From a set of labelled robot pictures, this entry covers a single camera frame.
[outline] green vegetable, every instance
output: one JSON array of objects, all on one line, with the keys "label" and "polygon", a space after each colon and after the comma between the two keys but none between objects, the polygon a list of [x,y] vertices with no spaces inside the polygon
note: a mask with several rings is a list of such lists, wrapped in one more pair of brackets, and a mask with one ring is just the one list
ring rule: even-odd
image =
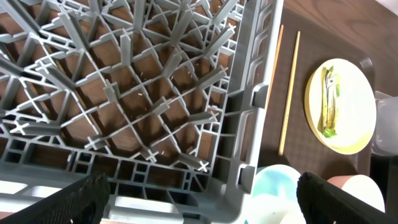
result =
[{"label": "green vegetable", "polygon": [[340,97],[340,78],[333,73],[333,66],[322,69],[322,134],[326,138],[336,136],[338,119],[338,97]]}]

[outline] brown tray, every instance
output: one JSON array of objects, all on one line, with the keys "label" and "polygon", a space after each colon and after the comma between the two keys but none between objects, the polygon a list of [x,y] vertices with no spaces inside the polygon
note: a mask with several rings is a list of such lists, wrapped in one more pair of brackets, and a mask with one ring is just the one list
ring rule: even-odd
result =
[{"label": "brown tray", "polygon": [[[323,62],[342,58],[353,62],[374,88],[374,68],[369,57],[339,37],[300,15],[284,8],[284,33],[275,71],[274,84],[262,134],[259,166],[288,164],[300,173],[312,172],[324,179],[336,175],[369,175],[371,144],[350,156],[324,146],[312,133],[304,112],[304,92],[308,79]],[[280,131],[297,31],[301,32],[297,67],[290,107],[284,156],[279,157]]]}]

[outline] gray plastic dish rack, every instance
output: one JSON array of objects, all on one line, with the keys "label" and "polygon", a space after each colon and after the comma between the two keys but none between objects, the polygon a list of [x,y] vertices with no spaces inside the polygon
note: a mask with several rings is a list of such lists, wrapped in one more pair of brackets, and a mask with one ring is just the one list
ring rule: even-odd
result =
[{"label": "gray plastic dish rack", "polygon": [[[0,34],[0,210],[16,212],[99,170],[108,174],[113,193],[105,219],[130,223],[242,223],[256,173],[283,1],[220,0],[216,9],[214,3],[2,1],[0,16],[8,14],[22,32]],[[111,13],[121,7],[127,17]],[[32,8],[35,16],[28,10]],[[57,16],[48,20],[50,11],[56,11]],[[91,24],[86,32],[81,28],[83,22]],[[161,26],[163,33],[151,29],[154,24]],[[105,32],[95,37],[99,26]],[[67,35],[52,32],[59,27]],[[140,47],[134,44],[135,35],[147,46],[138,54],[133,53]],[[187,37],[194,38],[196,44],[184,41]],[[7,46],[21,40],[24,42],[16,60]],[[105,42],[119,51],[118,63],[96,63],[93,48]],[[31,60],[37,47],[42,47],[45,56]],[[158,52],[165,47],[173,47],[173,51],[162,62]],[[221,54],[229,56],[227,66],[220,65]],[[67,75],[59,61],[71,55],[77,58],[76,68]],[[148,56],[160,68],[149,78],[134,66]],[[203,60],[210,63],[211,69],[198,75],[197,65]],[[83,76],[87,62],[93,71]],[[117,76],[122,68],[135,81],[128,90],[122,90],[124,83],[107,78],[115,72]],[[174,72],[181,68],[195,83],[184,91],[173,80]],[[170,85],[172,97],[153,99],[148,86],[159,80]],[[102,88],[92,91],[105,94],[106,101],[89,107],[82,103],[77,89],[92,82],[102,83]],[[16,100],[19,91],[26,95],[22,102]],[[194,91],[203,96],[201,111],[193,112],[185,101]],[[129,116],[122,105],[130,94],[135,94],[129,98],[131,102],[144,98],[149,104],[140,116]],[[212,94],[221,95],[217,105]],[[59,102],[55,118],[44,106],[49,101]],[[170,128],[163,115],[176,103],[186,119]],[[73,116],[68,112],[71,105],[78,111]],[[92,114],[110,105],[126,122],[104,133],[95,125]],[[149,142],[138,127],[148,117],[158,119],[164,129],[163,135]],[[80,147],[69,144],[62,135],[77,121],[86,121],[92,129]],[[183,149],[176,137],[187,127],[196,136],[189,150]],[[109,145],[110,139],[125,131],[132,133],[139,145],[128,156],[114,153]],[[204,136],[211,136],[207,159],[199,155]],[[166,141],[176,155],[169,164],[161,161]],[[47,148],[39,158],[38,147]],[[98,167],[100,160],[105,162]]]}]

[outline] chopstick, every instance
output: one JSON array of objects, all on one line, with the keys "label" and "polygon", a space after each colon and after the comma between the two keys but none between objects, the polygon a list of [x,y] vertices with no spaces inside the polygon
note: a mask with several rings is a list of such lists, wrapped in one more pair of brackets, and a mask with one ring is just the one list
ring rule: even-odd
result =
[{"label": "chopstick", "polygon": [[289,122],[290,103],[292,102],[294,76],[296,73],[296,64],[297,64],[297,54],[299,52],[299,42],[300,42],[300,31],[297,32],[296,44],[294,47],[292,69],[290,71],[289,89],[287,91],[287,99],[285,105],[285,115],[284,115],[284,121],[282,123],[282,131],[280,133],[279,150],[278,150],[278,155],[280,156],[284,154],[284,149],[285,149],[287,123]]},{"label": "chopstick", "polygon": [[280,50],[280,43],[282,42],[282,34],[284,33],[284,26],[280,26],[279,30],[279,37],[278,37],[278,44],[276,45],[276,53],[275,53],[275,61],[274,61],[274,69],[272,71],[272,76],[271,76],[271,82],[269,84],[269,91],[268,91],[268,96],[267,96],[267,104],[266,104],[266,110],[268,109],[268,103],[271,98],[271,91],[272,91],[272,84],[274,83],[274,76],[275,76],[275,70],[276,70],[276,65],[278,64],[278,57],[279,57],[279,50]]}]

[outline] plate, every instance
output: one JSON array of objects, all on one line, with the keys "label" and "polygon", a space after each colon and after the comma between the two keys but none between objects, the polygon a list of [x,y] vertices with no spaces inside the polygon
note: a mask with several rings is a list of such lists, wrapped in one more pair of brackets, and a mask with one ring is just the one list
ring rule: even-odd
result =
[{"label": "plate", "polygon": [[[336,136],[322,134],[322,70],[333,66],[340,74]],[[335,58],[323,63],[310,77],[305,89],[305,115],[312,132],[324,145],[341,154],[355,154],[372,138],[376,125],[376,104],[373,90],[353,63]]]}]

